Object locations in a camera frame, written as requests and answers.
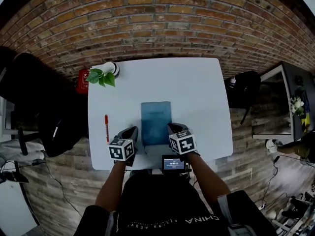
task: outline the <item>green plant leaves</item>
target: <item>green plant leaves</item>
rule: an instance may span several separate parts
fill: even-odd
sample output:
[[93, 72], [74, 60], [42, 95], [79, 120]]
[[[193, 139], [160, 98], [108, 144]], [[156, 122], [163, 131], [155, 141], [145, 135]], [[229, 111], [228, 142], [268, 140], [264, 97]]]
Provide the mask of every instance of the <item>green plant leaves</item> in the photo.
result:
[[107, 73], [104, 78], [103, 78], [104, 83], [110, 85], [110, 86], [115, 86], [115, 76], [113, 73]]
[[86, 81], [91, 82], [92, 84], [95, 84], [98, 82], [98, 73], [96, 71], [93, 71], [94, 69], [90, 70], [89, 76], [86, 78]]
[[106, 87], [105, 84], [115, 86], [115, 76], [113, 73], [108, 72], [106, 75], [100, 69], [91, 69], [86, 81], [92, 84], [99, 83], [101, 86]]

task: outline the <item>white table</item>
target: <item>white table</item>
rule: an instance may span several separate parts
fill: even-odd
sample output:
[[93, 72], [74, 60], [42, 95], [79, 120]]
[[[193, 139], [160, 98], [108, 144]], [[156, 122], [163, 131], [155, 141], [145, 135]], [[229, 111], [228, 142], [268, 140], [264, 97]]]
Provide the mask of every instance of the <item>white table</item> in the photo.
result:
[[142, 102], [170, 101], [172, 121], [193, 130], [198, 152], [205, 161], [232, 154], [230, 113], [217, 59], [142, 59], [117, 64], [120, 74], [115, 88], [89, 84], [89, 137], [94, 169], [110, 170], [114, 165], [106, 144], [106, 114], [110, 138], [128, 127], [139, 128], [139, 151], [133, 170], [161, 168], [162, 155], [174, 154], [168, 145], [143, 147]]

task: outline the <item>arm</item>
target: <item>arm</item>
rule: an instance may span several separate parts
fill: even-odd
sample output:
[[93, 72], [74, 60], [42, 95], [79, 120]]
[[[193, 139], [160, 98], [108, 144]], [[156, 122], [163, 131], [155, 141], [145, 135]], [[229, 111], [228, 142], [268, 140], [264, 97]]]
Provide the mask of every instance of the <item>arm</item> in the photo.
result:
[[126, 162], [117, 161], [109, 174], [108, 179], [101, 188], [95, 205], [106, 209], [108, 212], [117, 210], [122, 195], [123, 180]]
[[199, 155], [188, 153], [187, 157], [197, 177], [202, 194], [210, 206], [217, 201], [219, 196], [231, 193], [223, 180], [210, 169]]

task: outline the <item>brick wall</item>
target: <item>brick wall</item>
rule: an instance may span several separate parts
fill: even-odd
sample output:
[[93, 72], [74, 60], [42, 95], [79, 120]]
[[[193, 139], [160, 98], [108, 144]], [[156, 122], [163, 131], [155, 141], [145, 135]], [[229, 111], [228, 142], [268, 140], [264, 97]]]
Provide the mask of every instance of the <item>brick wall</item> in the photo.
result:
[[31, 0], [0, 36], [69, 78], [148, 57], [218, 58], [224, 77], [281, 60], [315, 68], [315, 36], [278, 0]]

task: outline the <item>white pot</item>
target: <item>white pot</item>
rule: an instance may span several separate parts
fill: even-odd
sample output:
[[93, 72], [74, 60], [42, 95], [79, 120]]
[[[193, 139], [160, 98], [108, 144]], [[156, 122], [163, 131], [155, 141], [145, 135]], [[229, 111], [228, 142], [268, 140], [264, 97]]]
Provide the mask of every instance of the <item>white pot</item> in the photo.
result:
[[104, 73], [112, 72], [114, 76], [119, 74], [119, 66], [115, 62], [106, 62], [102, 65], [101, 70]]

